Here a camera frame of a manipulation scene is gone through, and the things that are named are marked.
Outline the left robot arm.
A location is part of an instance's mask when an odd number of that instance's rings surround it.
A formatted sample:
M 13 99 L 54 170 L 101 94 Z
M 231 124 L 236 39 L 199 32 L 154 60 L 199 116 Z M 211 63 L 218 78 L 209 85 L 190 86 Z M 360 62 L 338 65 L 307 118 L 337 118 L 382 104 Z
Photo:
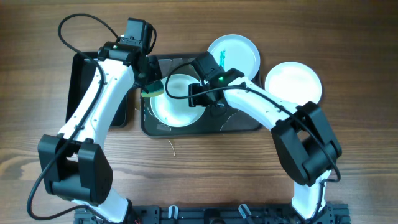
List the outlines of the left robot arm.
M 74 202 L 109 223 L 124 223 L 128 199 L 112 187 L 113 170 L 103 152 L 111 122 L 124 96 L 144 88 L 157 76 L 149 49 L 138 44 L 107 42 L 92 59 L 93 79 L 73 116 L 55 136 L 44 135 L 38 152 L 41 182 L 48 194 Z

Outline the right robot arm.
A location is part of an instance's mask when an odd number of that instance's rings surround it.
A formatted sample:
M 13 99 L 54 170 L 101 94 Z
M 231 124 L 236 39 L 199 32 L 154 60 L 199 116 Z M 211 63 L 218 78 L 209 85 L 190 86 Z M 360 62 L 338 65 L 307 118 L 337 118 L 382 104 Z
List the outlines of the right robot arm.
M 195 68 L 199 84 L 189 86 L 192 106 L 223 100 L 267 128 L 279 161 L 293 180 L 293 209 L 306 221 L 317 220 L 325 203 L 326 183 L 341 179 L 336 160 L 341 146 L 322 109 L 314 102 L 297 105 L 259 88 L 242 72 L 222 67 Z

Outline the white plate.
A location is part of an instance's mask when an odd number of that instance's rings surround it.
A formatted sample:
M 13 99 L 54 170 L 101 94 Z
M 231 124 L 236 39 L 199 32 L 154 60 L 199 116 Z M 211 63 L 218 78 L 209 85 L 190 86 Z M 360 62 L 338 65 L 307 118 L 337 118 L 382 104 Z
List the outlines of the white plate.
M 199 83 L 199 81 L 190 75 L 176 74 L 170 77 L 167 88 L 173 96 L 186 96 L 188 86 L 192 83 Z M 150 105 L 154 116 L 159 121 L 176 128 L 193 124 L 205 112 L 205 107 L 189 107 L 188 99 L 173 99 L 166 92 L 152 97 Z
M 319 103 L 322 83 L 313 69 L 299 62 L 283 62 L 266 76 L 265 90 L 272 95 L 298 105 L 308 101 Z

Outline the blue and yellow sponge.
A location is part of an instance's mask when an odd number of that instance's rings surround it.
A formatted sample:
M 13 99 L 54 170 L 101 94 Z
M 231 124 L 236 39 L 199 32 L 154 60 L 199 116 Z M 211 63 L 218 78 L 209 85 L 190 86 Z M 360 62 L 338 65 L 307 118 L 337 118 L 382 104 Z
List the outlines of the blue and yellow sponge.
M 143 98 L 152 98 L 164 93 L 164 84 L 161 80 L 154 81 L 142 88 L 141 96 Z

